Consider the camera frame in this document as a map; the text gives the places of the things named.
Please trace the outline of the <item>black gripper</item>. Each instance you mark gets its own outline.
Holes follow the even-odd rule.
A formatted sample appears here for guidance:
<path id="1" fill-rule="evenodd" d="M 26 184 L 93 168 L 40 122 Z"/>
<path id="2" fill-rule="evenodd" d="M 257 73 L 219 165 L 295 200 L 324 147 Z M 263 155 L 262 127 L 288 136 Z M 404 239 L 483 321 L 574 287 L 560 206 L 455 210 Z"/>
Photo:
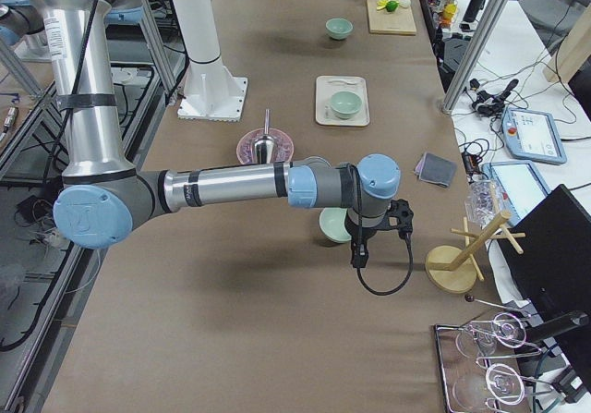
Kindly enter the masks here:
<path id="1" fill-rule="evenodd" d="M 400 239 L 411 241 L 413 234 L 414 213 L 407 200 L 392 200 L 389 210 L 386 212 L 389 230 L 396 230 Z"/>

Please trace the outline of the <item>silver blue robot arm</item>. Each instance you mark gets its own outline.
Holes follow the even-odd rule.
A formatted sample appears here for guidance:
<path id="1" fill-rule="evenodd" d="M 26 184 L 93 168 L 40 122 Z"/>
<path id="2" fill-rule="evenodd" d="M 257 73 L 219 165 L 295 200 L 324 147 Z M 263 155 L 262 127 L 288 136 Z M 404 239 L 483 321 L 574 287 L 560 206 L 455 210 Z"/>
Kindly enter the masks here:
<path id="1" fill-rule="evenodd" d="M 137 227 L 184 207 L 287 198 L 300 208 L 344 208 L 355 252 L 379 231 L 412 232 L 412 211 L 396 198 L 401 173 L 374 153 L 358 164 L 331 166 L 319 157 L 177 173 L 141 173 L 124 155 L 105 33 L 109 12 L 134 0 L 30 0 L 49 44 L 59 139 L 69 163 L 53 218 L 61 234 L 87 249 L 116 244 Z"/>

